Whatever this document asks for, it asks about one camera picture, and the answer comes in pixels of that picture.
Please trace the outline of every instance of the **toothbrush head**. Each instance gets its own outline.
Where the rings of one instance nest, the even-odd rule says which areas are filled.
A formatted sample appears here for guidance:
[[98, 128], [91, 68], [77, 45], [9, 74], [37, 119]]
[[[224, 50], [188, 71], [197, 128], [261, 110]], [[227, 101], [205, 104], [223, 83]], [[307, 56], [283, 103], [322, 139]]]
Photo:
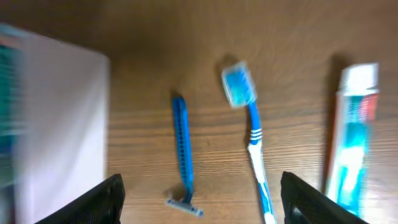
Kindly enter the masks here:
[[247, 106], [257, 99], [250, 71], [244, 62], [224, 69], [221, 78], [231, 107]]

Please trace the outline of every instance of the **blue razor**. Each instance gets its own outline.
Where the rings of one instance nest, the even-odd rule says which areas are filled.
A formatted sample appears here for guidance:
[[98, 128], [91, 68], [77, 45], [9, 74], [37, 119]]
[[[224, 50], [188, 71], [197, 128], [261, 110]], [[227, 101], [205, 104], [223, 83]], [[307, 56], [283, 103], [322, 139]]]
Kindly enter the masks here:
[[181, 179], [185, 187], [185, 196], [181, 201], [168, 199], [166, 204], [197, 217], [203, 217], [203, 209], [195, 208], [191, 204], [193, 196], [193, 165], [187, 106], [182, 97], [174, 98], [172, 104], [178, 162]]

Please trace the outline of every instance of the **razor blade head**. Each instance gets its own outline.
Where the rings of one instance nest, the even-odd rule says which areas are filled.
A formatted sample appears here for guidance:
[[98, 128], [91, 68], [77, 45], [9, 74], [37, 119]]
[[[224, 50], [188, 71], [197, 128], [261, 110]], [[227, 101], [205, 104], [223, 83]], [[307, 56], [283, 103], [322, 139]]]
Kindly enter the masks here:
[[173, 199], [168, 199], [166, 201], [166, 204], [168, 206], [173, 207], [173, 208], [177, 208], [177, 209], [179, 209], [179, 210], [181, 210], [183, 212], [187, 212], [189, 214], [192, 214], [192, 215], [194, 215], [196, 217], [200, 217], [200, 218], [203, 217], [203, 209], [195, 208], [192, 205], [189, 205], [189, 204], [186, 204], [186, 203], [183, 203], [183, 202], [179, 202], [179, 201], [176, 201], [176, 200], [173, 200]]

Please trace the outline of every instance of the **toothbrush handle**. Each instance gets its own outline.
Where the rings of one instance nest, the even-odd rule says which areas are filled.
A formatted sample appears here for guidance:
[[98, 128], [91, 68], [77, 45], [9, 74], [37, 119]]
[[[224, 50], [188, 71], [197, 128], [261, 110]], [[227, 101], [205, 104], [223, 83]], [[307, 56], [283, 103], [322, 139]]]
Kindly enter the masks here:
[[264, 221], [266, 224], [273, 224], [276, 223], [276, 219], [274, 216], [274, 209], [272, 207], [271, 195], [269, 193], [266, 175], [264, 172], [264, 166], [262, 164], [261, 145], [261, 141], [257, 142], [256, 145], [249, 143], [248, 149], [254, 174], [258, 182]]
[[259, 183], [259, 195], [261, 198], [262, 213], [266, 224], [276, 223], [274, 209], [268, 189], [267, 179], [262, 162], [262, 130], [261, 119], [256, 102], [248, 104], [251, 117], [251, 136], [248, 150], [250, 153], [253, 170]]

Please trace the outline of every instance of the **table surface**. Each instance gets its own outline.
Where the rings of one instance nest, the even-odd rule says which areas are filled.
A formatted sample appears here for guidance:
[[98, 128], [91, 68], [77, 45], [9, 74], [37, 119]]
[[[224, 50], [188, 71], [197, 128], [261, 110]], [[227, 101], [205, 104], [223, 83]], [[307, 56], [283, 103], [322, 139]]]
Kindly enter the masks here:
[[[221, 86], [225, 57], [252, 71], [279, 223], [283, 171], [322, 187], [341, 70], [379, 62], [365, 219], [398, 222], [397, 1], [33, 2], [5, 2], [0, 19], [112, 61], [108, 171], [124, 179], [123, 223], [261, 223], [248, 116], [229, 107]], [[203, 220], [165, 206], [180, 183], [173, 92], [188, 105], [193, 204], [205, 210]]]

